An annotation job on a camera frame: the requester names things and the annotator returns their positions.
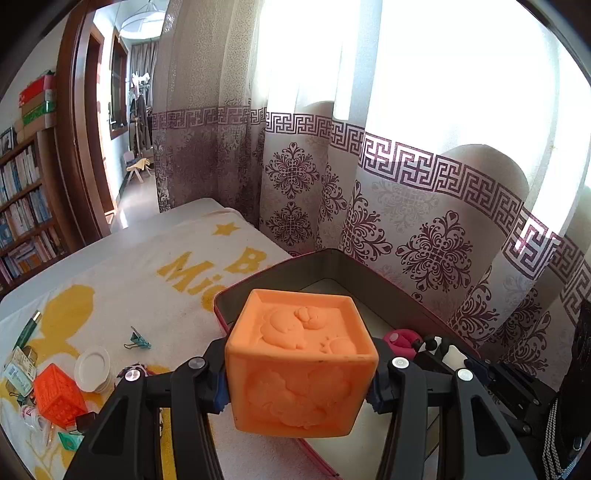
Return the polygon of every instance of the orange toy block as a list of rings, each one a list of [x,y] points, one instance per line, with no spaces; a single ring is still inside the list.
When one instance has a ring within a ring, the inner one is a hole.
[[[378,364],[350,297],[257,289],[225,358],[236,428],[281,437],[347,435]]]
[[[37,410],[41,416],[65,429],[76,417],[88,412],[76,382],[56,364],[50,364],[33,383]]]

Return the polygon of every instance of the curtain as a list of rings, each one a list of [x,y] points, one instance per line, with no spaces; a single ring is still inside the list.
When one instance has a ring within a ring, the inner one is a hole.
[[[560,384],[591,89],[518,2],[171,0],[155,74],[161,210],[209,196],[292,255],[340,248]]]
[[[145,73],[150,74],[150,85],[154,78],[154,68],[156,67],[156,57],[158,54],[158,40],[149,41],[145,43],[137,43],[131,46],[131,56],[129,58],[129,72],[128,80],[131,83],[131,75],[136,73],[138,76],[142,76]],[[153,87],[148,89],[146,96],[146,105],[152,106],[154,103],[154,92]]]

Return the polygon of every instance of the bookshelf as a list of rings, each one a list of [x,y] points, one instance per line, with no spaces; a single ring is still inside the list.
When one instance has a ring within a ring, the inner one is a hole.
[[[0,298],[81,247],[60,168],[53,128],[0,157]]]

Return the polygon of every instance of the binder clip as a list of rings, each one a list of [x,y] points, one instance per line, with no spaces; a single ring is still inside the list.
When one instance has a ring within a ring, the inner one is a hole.
[[[134,331],[131,334],[131,338],[129,339],[132,343],[124,343],[124,347],[127,349],[132,349],[132,348],[136,348],[136,347],[140,347],[140,348],[152,348],[152,345],[150,345],[150,343],[144,338],[142,337],[139,332],[131,327],[131,329]]]

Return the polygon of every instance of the white plate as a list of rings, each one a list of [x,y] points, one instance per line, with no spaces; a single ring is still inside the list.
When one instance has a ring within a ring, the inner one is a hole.
[[[93,346],[76,360],[74,380],[83,392],[94,392],[109,378],[111,359],[107,350]]]

